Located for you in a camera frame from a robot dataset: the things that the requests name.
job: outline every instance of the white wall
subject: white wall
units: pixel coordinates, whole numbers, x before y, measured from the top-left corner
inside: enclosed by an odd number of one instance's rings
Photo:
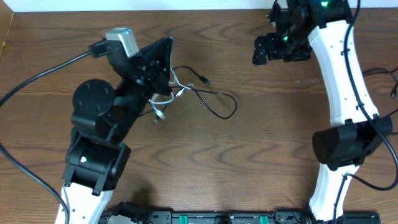
[[[355,7],[357,0],[349,0]],[[269,9],[274,0],[4,0],[14,12]],[[282,7],[285,0],[279,0]],[[362,0],[361,7],[398,7],[398,0]]]

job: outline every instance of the wood grain surface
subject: wood grain surface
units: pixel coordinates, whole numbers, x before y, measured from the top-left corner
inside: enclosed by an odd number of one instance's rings
[[[229,120],[212,115],[186,93],[154,123],[139,119],[124,141],[132,150],[109,206],[120,201],[174,210],[266,211],[303,208],[318,175],[311,137],[327,129],[329,106],[318,62],[251,63],[254,39],[272,32],[267,10],[19,13],[0,61],[0,96],[32,75],[62,63],[114,27],[132,27],[140,47],[175,38],[174,65],[188,65],[211,80],[200,83],[183,70],[182,83],[221,90],[238,99]],[[364,9],[355,25],[363,70],[398,66],[398,9]],[[85,58],[30,84],[0,110],[0,137],[9,151],[61,189],[70,144],[72,95],[92,78],[117,85],[106,58]],[[397,107],[388,75],[366,78],[380,114]],[[233,103],[206,95],[221,114]],[[398,148],[398,138],[390,138]],[[395,170],[381,146],[358,175],[389,185]],[[398,191],[377,192],[352,181],[345,210],[370,210],[396,223]],[[0,222],[53,223],[58,202],[38,183],[0,157]]]

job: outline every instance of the robotic arm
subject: robotic arm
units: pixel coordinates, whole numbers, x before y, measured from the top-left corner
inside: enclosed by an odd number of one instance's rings
[[[320,162],[314,195],[309,201],[313,222],[333,219],[343,175],[354,174],[366,156],[382,143],[369,121],[358,108],[345,65],[344,39],[352,15],[344,0],[287,0],[288,9],[274,3],[269,21],[276,33],[258,37],[255,41],[253,63],[264,65],[268,60],[285,62],[310,58],[313,49],[317,56],[330,105],[331,129],[316,132],[312,143]],[[348,38],[348,58],[355,85],[364,109],[373,116],[384,136],[392,131],[390,118],[380,118],[364,84],[354,46],[353,31]],[[351,177],[341,190],[336,217],[343,214],[343,201]]]
[[[117,89],[88,80],[73,95],[74,128],[62,187],[70,223],[98,223],[131,153],[122,140],[155,93],[172,92],[172,43],[163,38],[139,50],[131,29],[116,28],[90,46],[94,58],[108,57],[122,80]],[[62,206],[55,223],[65,223]]]

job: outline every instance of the wooden tabletop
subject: wooden tabletop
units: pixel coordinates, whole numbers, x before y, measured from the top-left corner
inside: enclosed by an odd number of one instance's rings
[[[147,115],[125,143],[132,149],[109,205],[135,203],[174,210],[266,211],[303,208],[315,189],[315,131],[327,129],[329,105],[316,57],[306,62],[251,63],[254,39],[273,32],[268,10],[18,13],[0,59],[0,96],[27,78],[84,51],[114,27],[132,27],[139,47],[175,39],[174,65],[188,65],[211,80],[202,84],[179,70],[182,83],[225,91],[238,99],[228,120],[212,115],[185,93],[154,123]],[[363,70],[398,66],[398,9],[364,9],[355,25]],[[30,84],[0,110],[0,140],[10,153],[60,190],[70,144],[72,95],[92,78],[116,86],[120,77],[106,58],[85,58]],[[381,115],[397,107],[388,75],[366,78]],[[205,100],[227,115],[233,103]],[[398,148],[398,138],[390,137]],[[358,175],[380,186],[395,176],[387,148],[366,159]],[[53,223],[58,202],[0,156],[2,223]],[[353,180],[345,210],[370,210],[395,223],[398,190],[377,192]]]

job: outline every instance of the wooden table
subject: wooden table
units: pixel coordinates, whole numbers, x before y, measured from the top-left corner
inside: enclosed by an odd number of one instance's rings
[[[233,94],[238,111],[229,120],[219,119],[186,93],[166,111],[166,120],[139,119],[124,141],[133,153],[109,205],[132,200],[174,210],[303,208],[318,175],[311,137],[330,127],[328,100],[315,56],[307,62],[252,65],[254,39],[273,31],[267,13],[18,13],[0,60],[0,95],[84,52],[114,27],[132,27],[140,47],[172,35],[174,65],[193,67],[211,86],[182,70],[180,81]],[[397,9],[362,11],[355,26],[362,69],[398,65],[397,15]],[[120,81],[106,58],[85,58],[30,84],[0,110],[4,146],[59,190],[70,144],[72,95],[92,78],[114,86]],[[366,84],[380,114],[396,108],[390,76],[368,77]],[[205,99],[223,114],[233,108],[228,99]],[[390,140],[398,148],[398,139]],[[358,175],[381,186],[392,182],[394,163],[385,146],[366,159]],[[54,222],[58,202],[4,157],[0,178],[2,223]],[[354,180],[344,209],[377,211],[383,223],[395,223],[397,193],[377,192]]]

